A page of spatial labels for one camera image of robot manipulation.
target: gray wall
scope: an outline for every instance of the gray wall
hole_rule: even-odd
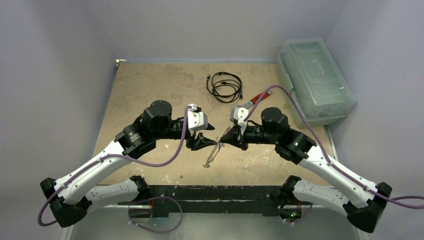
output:
[[[39,183],[91,156],[114,64],[83,0],[0,1],[0,239],[59,238]]]
[[[326,41],[357,99],[331,128],[339,159],[395,195],[424,195],[423,13],[422,0],[349,0]],[[423,222],[389,203],[371,239],[422,239]]]
[[[87,0],[130,61],[273,61],[285,39],[326,39],[347,0]]]

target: wooden table surface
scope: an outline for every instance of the wooden table surface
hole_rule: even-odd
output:
[[[243,100],[225,104],[218,102],[206,90],[206,77],[217,72],[229,72],[242,80]],[[208,121],[216,128],[202,131],[205,137],[220,137],[230,122],[234,105],[247,102],[270,85],[279,84],[275,64],[153,64],[122,63],[116,74],[106,113],[98,135],[95,153],[106,147],[115,135],[143,113],[155,100],[165,100],[172,105],[172,119],[182,117],[186,105],[200,105]],[[273,94],[264,99],[250,118],[260,123],[261,111],[277,107],[288,116],[292,128],[298,129],[283,96],[283,91],[274,88]],[[314,127],[328,153],[330,144],[323,127]],[[307,129],[302,131],[308,136]],[[158,140],[156,149],[143,155],[140,160],[163,163],[175,153],[178,140]],[[274,145],[250,144],[247,151],[231,145],[221,149],[210,164],[203,164],[213,147],[190,151],[183,147],[178,157],[164,167],[148,167],[136,163],[117,170],[102,184],[116,184],[133,175],[144,176],[149,185],[282,185],[289,175],[299,176],[311,183],[328,185],[311,171],[286,161],[274,151]]]

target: plastic storage box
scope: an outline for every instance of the plastic storage box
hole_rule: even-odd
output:
[[[321,38],[287,40],[277,58],[278,78],[311,126],[346,117],[356,100]],[[286,100],[296,125],[305,128],[287,96]]]

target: wire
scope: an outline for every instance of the wire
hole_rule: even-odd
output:
[[[399,202],[398,200],[403,200],[403,199],[421,199],[424,200],[424,196],[416,196],[416,195],[408,195],[408,196],[399,196],[399,197],[394,197],[394,198],[388,198],[374,190],[371,190],[370,187],[366,186],[365,184],[363,184],[362,182],[356,180],[355,178],[353,178],[352,176],[350,176],[348,173],[346,173],[345,171],[343,171],[342,169],[340,169],[339,167],[337,167],[336,165],[333,164],[333,162],[330,160],[326,149],[324,148],[323,143],[321,142],[320,138],[318,137],[317,133],[312,129],[311,125],[309,125],[308,121],[305,119],[304,115],[302,114],[302,111],[299,109],[298,105],[296,104],[295,100],[293,99],[292,95],[290,94],[290,92],[284,88],[281,85],[272,85],[270,87],[268,87],[267,89],[265,89],[265,91],[262,92],[262,94],[260,95],[259,99],[257,100],[257,102],[254,104],[252,110],[249,112],[249,114],[247,115],[247,117],[244,119],[244,121],[246,122],[250,116],[253,114],[253,112],[255,111],[256,107],[258,106],[258,104],[261,102],[262,98],[264,97],[264,95],[267,93],[267,91],[269,91],[270,89],[273,88],[279,88],[281,90],[284,91],[284,93],[288,96],[288,98],[290,99],[290,101],[293,103],[294,108],[296,109],[297,113],[299,114],[300,118],[302,118],[302,121],[305,123],[306,127],[309,129],[309,131],[312,133],[312,135],[315,137],[316,141],[318,142],[319,148],[321,149],[326,161],[330,164],[330,166],[332,166],[334,169],[336,169],[340,174],[342,174],[343,176],[345,176],[346,178],[348,178],[349,180],[351,180],[352,182],[354,182],[355,184],[359,185],[361,188],[363,188],[365,191],[368,191],[370,193],[372,193],[373,195],[386,200],[392,204],[396,204],[398,206],[404,207],[404,208],[409,208],[409,209],[424,209],[424,205],[411,205],[411,204],[406,204],[403,202]]]
[[[186,135],[186,130],[187,130],[187,122],[188,122],[188,110],[191,108],[191,106],[186,106],[185,107],[185,110],[184,110],[184,120],[183,120],[183,124],[182,124],[182,132],[181,132],[181,139],[180,139],[180,142],[179,142],[179,145],[178,145],[178,148],[176,149],[176,151],[175,151],[175,153],[174,153],[174,155],[168,160],[168,161],[166,161],[166,162],[164,162],[164,163],[157,163],[157,164],[154,164],[154,163],[148,163],[148,162],[145,162],[145,161],[140,161],[140,160],[137,160],[137,159],[135,159],[135,158],[132,158],[132,157],[130,157],[130,156],[126,156],[126,155],[120,155],[120,154],[108,154],[108,155],[105,155],[105,156],[103,156],[103,157],[100,157],[100,160],[99,161],[93,161],[92,163],[90,163],[90,164],[88,164],[87,166],[85,166],[84,168],[82,168],[81,170],[79,170],[78,172],[76,172],[73,176],[71,176],[67,181],[65,181],[56,191],[54,191],[54,193],[47,199],[47,201],[44,203],[44,205],[41,207],[41,210],[40,210],[40,212],[38,213],[38,216],[37,216],[37,221],[38,221],[38,225],[40,225],[41,227],[47,227],[47,226],[51,226],[51,225],[53,225],[53,224],[55,224],[55,223],[57,223],[58,221],[57,220],[54,220],[54,221],[51,221],[51,222],[48,222],[48,223],[44,223],[43,221],[42,221],[42,217],[43,217],[43,213],[44,213],[44,211],[46,210],[46,208],[47,208],[47,206],[52,202],[52,200],[60,193],[60,192],[62,192],[63,191],[63,189],[65,189],[65,188],[67,188],[68,187],[68,185],[74,180],[74,179],[76,179],[77,177],[79,177],[81,174],[83,174],[84,172],[86,172],[88,169],[90,169],[90,168],[92,168],[94,165],[96,165],[96,164],[98,164],[98,163],[101,163],[101,162],[103,162],[104,160],[106,160],[106,159],[109,159],[109,158],[122,158],[122,159],[126,159],[126,160],[129,160],[129,161],[132,161],[132,162],[135,162],[135,163],[138,163],[138,164],[142,164],[142,165],[146,165],[146,166],[149,166],[149,167],[163,167],[163,166],[166,166],[166,165],[168,165],[168,164],[170,164],[170,163],[172,163],[176,158],[177,158],[177,156],[178,156],[178,154],[180,153],[180,151],[181,151],[181,148],[183,147],[183,143],[184,143],[184,138],[185,138],[185,135]],[[151,200],[154,200],[154,199],[157,199],[157,198],[169,198],[169,199],[172,199],[172,198],[170,198],[170,197],[153,197],[153,198],[149,198],[149,199],[147,199],[146,201],[151,201]],[[181,218],[183,217],[182,216],[182,214],[183,214],[183,210],[181,209],[181,207],[179,207],[180,208],[180,210],[181,210]]]
[[[292,224],[300,224],[301,222],[303,222],[305,219],[306,219],[306,217],[311,213],[311,211],[312,211],[312,203],[311,203],[311,205],[309,206],[309,208],[307,209],[307,212],[303,215],[303,210],[302,210],[302,217],[298,220],[298,221],[292,221]]]
[[[235,78],[234,79],[222,79],[222,80],[218,80],[216,82],[214,82],[214,77],[215,76],[221,76],[221,75],[230,75],[232,77]],[[209,79],[210,79],[210,84],[212,85],[212,91],[209,89]],[[228,88],[232,88],[234,90],[233,93],[228,94],[228,95],[224,95],[218,92],[218,88],[222,88],[222,87],[228,87]],[[224,104],[230,104],[235,102],[237,99],[243,99],[243,94],[242,94],[242,80],[240,79],[240,77],[238,77],[237,75],[231,74],[229,72],[225,72],[225,71],[220,71],[215,73],[215,75],[212,76],[211,75],[207,75],[206,78],[206,89],[207,91],[212,94],[216,100],[220,101],[221,103]]]
[[[175,199],[173,199],[172,197],[169,197],[169,196],[156,196],[156,197],[152,197],[152,198],[149,198],[149,199],[146,199],[146,200],[132,201],[130,203],[131,204],[142,204],[142,203],[149,202],[149,201],[152,201],[152,200],[154,201],[156,199],[168,199],[168,200],[171,200],[179,208],[179,212],[181,213],[181,215],[179,217],[178,223],[173,228],[171,228],[169,230],[165,230],[165,231],[160,231],[160,230],[153,230],[153,229],[150,229],[148,227],[142,226],[142,225],[136,223],[135,221],[133,221],[133,219],[131,218],[131,211],[130,210],[128,210],[129,223],[131,223],[131,224],[133,224],[133,225],[135,225],[135,226],[137,226],[137,227],[139,227],[141,229],[147,230],[147,231],[149,231],[151,233],[155,233],[155,234],[167,234],[167,233],[170,233],[170,232],[174,231],[175,229],[177,229],[181,225],[181,222],[183,221],[183,208],[177,202],[177,200],[175,200]]]
[[[248,120],[247,122],[248,122],[248,123],[251,123],[251,124],[253,124],[253,125],[255,125],[255,126],[260,126],[260,124],[259,124],[259,123],[255,122],[255,121],[253,121],[253,120]]]

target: black cable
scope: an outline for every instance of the black cable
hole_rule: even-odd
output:
[[[255,121],[253,121],[253,120],[247,120],[247,122],[248,123],[251,123],[251,124],[253,124],[253,125],[255,125],[255,126],[260,126],[259,125],[259,123],[256,123]]]
[[[222,80],[218,80],[214,82],[214,77],[217,75],[218,76],[230,75],[235,79],[222,79]],[[209,80],[212,86],[212,91],[209,89]],[[222,88],[222,87],[230,87],[234,90],[234,92],[228,95],[220,94],[218,92],[218,88]],[[217,72],[215,73],[215,75],[212,76],[212,78],[211,78],[211,75],[208,74],[206,78],[206,89],[210,94],[212,94],[216,98],[216,100],[224,104],[230,104],[232,102],[235,102],[237,99],[243,99],[242,80],[237,75],[231,74],[229,72],[225,72],[225,71]]]

